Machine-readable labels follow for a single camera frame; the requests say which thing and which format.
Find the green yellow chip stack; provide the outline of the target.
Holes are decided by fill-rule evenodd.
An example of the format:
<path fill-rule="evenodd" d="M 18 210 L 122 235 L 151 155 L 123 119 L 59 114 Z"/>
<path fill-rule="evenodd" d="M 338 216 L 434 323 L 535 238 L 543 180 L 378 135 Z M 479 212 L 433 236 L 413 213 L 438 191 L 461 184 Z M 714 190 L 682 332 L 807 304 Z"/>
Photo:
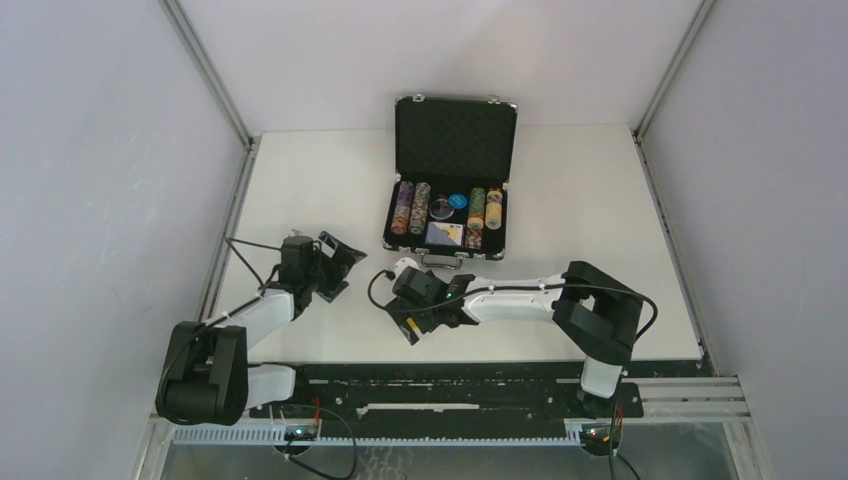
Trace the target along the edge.
<path fill-rule="evenodd" d="M 470 230 L 482 230 L 485 226 L 486 190 L 473 188 L 469 193 L 468 217 L 466 226 Z"/>

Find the yellow blue chip stack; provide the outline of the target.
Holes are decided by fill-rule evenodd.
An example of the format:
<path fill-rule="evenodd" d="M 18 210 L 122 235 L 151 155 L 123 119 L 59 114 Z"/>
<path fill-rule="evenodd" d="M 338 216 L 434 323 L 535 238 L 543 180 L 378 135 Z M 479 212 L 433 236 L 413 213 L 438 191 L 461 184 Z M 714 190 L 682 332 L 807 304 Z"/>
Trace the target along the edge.
<path fill-rule="evenodd" d="M 498 230 L 503 223 L 504 193 L 501 189 L 493 188 L 487 192 L 485 202 L 485 225 L 488 229 Z"/>

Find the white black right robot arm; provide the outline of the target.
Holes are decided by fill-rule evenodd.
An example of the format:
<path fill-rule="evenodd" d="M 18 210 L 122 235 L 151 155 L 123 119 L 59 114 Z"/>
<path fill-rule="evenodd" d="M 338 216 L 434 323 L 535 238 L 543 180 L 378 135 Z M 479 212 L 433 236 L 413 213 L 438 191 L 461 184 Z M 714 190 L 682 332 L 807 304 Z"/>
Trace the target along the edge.
<path fill-rule="evenodd" d="M 493 279 L 403 255 L 352 277 L 349 299 L 318 309 L 322 363 L 582 361 L 579 406 L 605 415 L 656 301 L 584 260 L 563 272 Z"/>

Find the playing card deck box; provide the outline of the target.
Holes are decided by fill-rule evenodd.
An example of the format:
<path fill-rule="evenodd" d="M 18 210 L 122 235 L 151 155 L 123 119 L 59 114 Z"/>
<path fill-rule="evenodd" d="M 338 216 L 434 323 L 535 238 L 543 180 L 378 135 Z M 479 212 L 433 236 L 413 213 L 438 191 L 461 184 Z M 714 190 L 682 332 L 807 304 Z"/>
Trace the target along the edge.
<path fill-rule="evenodd" d="M 463 246 L 465 227 L 449 222 L 429 222 L 425 233 L 428 245 L 459 248 Z"/>

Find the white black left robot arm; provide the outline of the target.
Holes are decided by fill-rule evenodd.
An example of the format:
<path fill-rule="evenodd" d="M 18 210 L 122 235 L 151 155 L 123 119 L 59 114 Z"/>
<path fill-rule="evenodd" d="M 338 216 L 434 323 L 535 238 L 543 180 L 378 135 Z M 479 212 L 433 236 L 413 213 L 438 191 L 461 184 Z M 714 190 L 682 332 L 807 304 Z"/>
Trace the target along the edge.
<path fill-rule="evenodd" d="M 314 297 L 333 302 L 367 255 L 326 231 L 317 238 L 290 235 L 273 250 L 278 261 L 255 277 L 258 289 L 248 301 L 173 328 L 155 396 L 159 416 L 182 426 L 231 426 L 245 411 L 271 402 L 290 417 L 310 409 L 313 392 L 296 380 L 294 368 L 250 365 L 249 350 L 298 319 Z"/>

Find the black poker set case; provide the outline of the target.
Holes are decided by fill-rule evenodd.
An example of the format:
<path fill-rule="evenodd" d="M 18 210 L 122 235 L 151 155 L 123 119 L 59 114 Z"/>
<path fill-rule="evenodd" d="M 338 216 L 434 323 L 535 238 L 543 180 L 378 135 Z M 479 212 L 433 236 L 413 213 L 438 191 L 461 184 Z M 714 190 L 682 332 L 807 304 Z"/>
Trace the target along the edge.
<path fill-rule="evenodd" d="M 415 94 L 394 103 L 394 172 L 391 200 L 382 232 L 383 248 L 422 256 L 500 261 L 505 257 L 508 232 L 509 180 L 518 109 L 495 98 L 444 98 Z M 431 187 L 433 203 L 452 195 L 466 200 L 475 188 L 502 193 L 500 226 L 484 226 L 479 246 L 467 245 L 469 205 L 456 207 L 445 221 L 463 232 L 445 245 L 426 240 L 427 228 L 400 234 L 392 225 L 404 182 Z"/>

